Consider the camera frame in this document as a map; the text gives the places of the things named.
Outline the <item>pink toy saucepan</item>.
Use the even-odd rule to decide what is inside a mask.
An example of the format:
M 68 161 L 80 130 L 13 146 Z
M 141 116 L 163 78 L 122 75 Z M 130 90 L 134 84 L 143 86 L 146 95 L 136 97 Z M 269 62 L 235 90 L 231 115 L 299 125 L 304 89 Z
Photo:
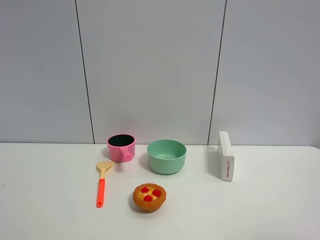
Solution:
M 107 140 L 108 156 L 117 163 L 130 162 L 136 152 L 136 139 L 129 134 L 116 134 Z

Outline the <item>green bowl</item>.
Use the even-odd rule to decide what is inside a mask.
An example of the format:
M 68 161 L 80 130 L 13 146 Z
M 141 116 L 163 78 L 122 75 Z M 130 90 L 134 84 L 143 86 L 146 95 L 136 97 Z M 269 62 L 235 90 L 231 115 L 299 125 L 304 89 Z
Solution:
M 186 154 L 186 146 L 171 139 L 157 140 L 147 146 L 149 167 L 163 175 L 178 173 L 184 167 Z

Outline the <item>white rectangular box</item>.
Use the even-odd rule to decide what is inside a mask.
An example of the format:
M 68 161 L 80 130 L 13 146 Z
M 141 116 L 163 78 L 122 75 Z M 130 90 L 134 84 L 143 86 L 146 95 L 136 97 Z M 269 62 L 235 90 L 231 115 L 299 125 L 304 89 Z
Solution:
M 234 175 L 235 155 L 233 153 L 231 141 L 227 131 L 218 132 L 218 163 L 220 179 L 232 182 Z

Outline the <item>toy fruit tart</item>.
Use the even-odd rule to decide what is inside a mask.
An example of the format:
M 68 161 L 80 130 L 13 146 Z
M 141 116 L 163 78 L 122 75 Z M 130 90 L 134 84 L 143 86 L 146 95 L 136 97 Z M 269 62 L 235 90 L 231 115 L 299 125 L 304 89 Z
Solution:
M 166 201 L 165 189 L 154 183 L 144 183 L 135 188 L 132 194 L 133 202 L 144 212 L 157 211 Z

